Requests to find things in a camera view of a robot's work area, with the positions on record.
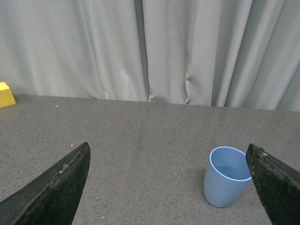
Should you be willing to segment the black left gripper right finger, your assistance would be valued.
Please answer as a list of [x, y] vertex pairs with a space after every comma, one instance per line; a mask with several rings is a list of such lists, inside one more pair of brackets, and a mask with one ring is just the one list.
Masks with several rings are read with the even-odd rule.
[[262, 206], [273, 225], [300, 223], [300, 173], [250, 144], [246, 161]]

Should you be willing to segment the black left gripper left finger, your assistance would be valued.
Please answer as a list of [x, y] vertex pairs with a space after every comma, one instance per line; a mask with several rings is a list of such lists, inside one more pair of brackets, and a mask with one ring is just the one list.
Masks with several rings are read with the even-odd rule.
[[26, 186], [0, 203], [2, 225], [72, 224], [90, 167], [82, 143]]

